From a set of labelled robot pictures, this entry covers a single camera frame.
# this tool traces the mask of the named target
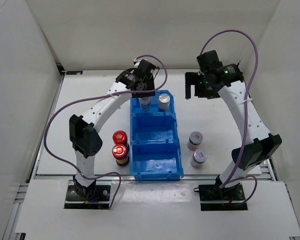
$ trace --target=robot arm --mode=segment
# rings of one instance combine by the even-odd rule
[[[215,50],[203,53],[197,57],[199,72],[185,74],[185,98],[191,97],[191,85],[194,85],[194,95],[199,98],[222,98],[227,104],[236,125],[240,131],[241,139],[244,135],[245,110],[244,96],[246,84],[244,77],[235,64],[223,66]],[[252,99],[247,98],[248,127],[243,155],[238,168],[231,180],[245,177],[247,173],[264,160],[271,157],[282,140],[279,135],[273,136],[260,119]],[[232,161],[226,170],[216,179],[216,184],[223,184],[233,171],[238,159],[240,148],[232,151]],[[240,181],[226,184],[223,191],[232,189]]]
[[[76,166],[80,169],[73,177],[75,190],[84,199],[91,199],[95,194],[96,180],[86,179],[95,176],[95,156],[102,147],[99,132],[108,118],[131,98],[154,96],[153,73],[157,69],[150,62],[142,59],[134,68],[123,71],[107,91],[108,98],[95,103],[81,116],[75,114],[69,120],[69,133],[75,150]]]

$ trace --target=white wall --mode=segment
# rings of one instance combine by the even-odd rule
[[[274,165],[287,183],[300,224],[300,0],[281,0],[258,49],[250,93],[266,125],[282,137]],[[254,61],[245,72],[251,74]]]
[[[96,70],[129,68],[141,54],[154,54],[169,68],[197,68],[203,44],[221,30],[241,29],[258,41],[279,0],[27,2],[66,70]],[[228,33],[209,48],[233,63],[247,45],[244,37]]]
[[[26,2],[0,0],[0,240],[19,184],[33,166],[59,80]]]

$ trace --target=blue bin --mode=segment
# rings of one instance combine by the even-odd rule
[[[158,112],[163,93],[170,95],[168,112]],[[138,98],[131,99],[130,147],[130,174],[137,181],[179,180],[184,176],[174,98],[169,91],[157,91],[148,112],[141,110]]]

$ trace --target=lid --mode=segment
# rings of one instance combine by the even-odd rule
[[[170,102],[170,96],[169,94],[166,93],[162,93],[159,96],[159,102],[163,103],[163,104],[167,104]]]
[[[204,139],[204,137],[198,131],[192,132],[189,137],[190,142],[193,144],[196,144],[196,145],[200,144],[203,139]]]
[[[125,145],[117,144],[112,148],[112,154],[115,158],[124,158],[128,151]]]
[[[124,144],[126,141],[128,141],[128,136],[124,131],[120,130],[113,134],[112,139],[116,144]]]
[[[207,160],[207,157],[208,153],[203,149],[197,149],[193,154],[193,160],[198,164],[203,164]]]

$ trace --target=red-capped bottle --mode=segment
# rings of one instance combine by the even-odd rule
[[[122,131],[116,131],[112,136],[114,144],[122,144],[125,145],[126,149],[129,151],[129,143],[127,134]]]
[[[112,154],[115,158],[116,164],[118,164],[119,166],[125,166],[129,163],[128,149],[125,145],[116,144],[112,148]]]

